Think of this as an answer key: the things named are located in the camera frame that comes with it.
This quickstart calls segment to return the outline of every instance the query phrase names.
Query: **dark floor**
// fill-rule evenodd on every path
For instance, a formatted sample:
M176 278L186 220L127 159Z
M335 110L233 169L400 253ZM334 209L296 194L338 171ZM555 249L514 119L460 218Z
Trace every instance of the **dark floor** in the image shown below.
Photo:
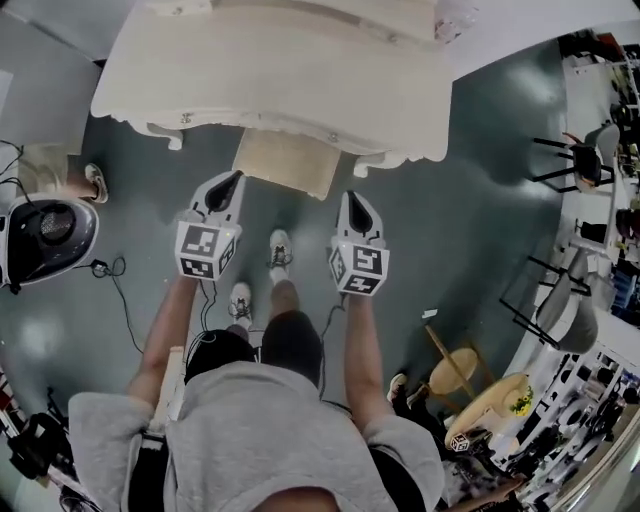
M381 214L391 250L389 279L375 300L385 376L407 366L418 378L438 360L421 321L422 312L431 308L439 309L432 325L447 346L472 336L501 374L522 332L497 299L521 272L527 254L549 254L558 225L560 198L525 180L557 165L530 144L534 136L558 137L566 114L556 45L527 50L459 80L452 105L444 162L408 163L358 180L351 175L352 157L345 156L324 202L251 179L239 252L218 283L209 324L228 323L227 296L242 278L254 290L256 326L264 326L268 239L274 226L282 226L294 240L292 276L303 308L321 330L338 301L325 248L340 196L353 188ZM200 183L230 168L240 135L235 128L196 128L186 132L184 149L172 152L164 140L138 135L126 124L89 123L83 160L102 166L112 196L99 208L100 234L92 256L126 257L121 283L139 343L176 274L173 219ZM525 281L525 291L515 292L522 303L532 298L534 281ZM199 331L198 300L194 333ZM122 391L136 369L139 355L131 346L120 298L109 280L94 279L87 269L27 287L17 297L3 293L0 307L2 365L28 412L44 407L48 385L66 403L78 391ZM339 401L344 327L339 313L326 338L326 398Z

